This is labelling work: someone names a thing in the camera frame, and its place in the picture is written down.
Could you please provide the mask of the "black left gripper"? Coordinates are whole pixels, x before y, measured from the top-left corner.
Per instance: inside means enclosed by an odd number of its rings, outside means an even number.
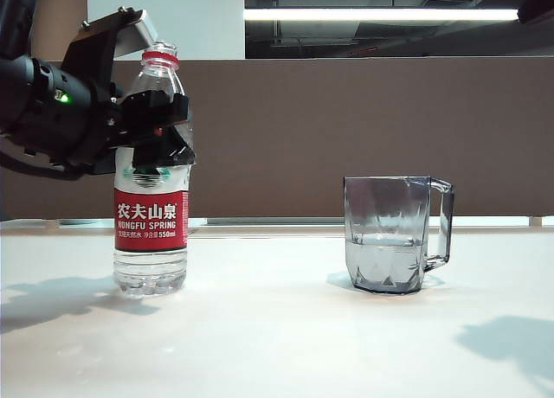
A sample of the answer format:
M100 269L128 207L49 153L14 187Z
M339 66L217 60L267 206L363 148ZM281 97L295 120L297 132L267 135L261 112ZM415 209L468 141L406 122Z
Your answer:
M115 171L117 127L158 128L133 145L133 165L196 163L189 97L146 90L128 95L114 82L80 79L46 61L28 59L30 96L16 118L16 144L47 156L42 176L104 175Z

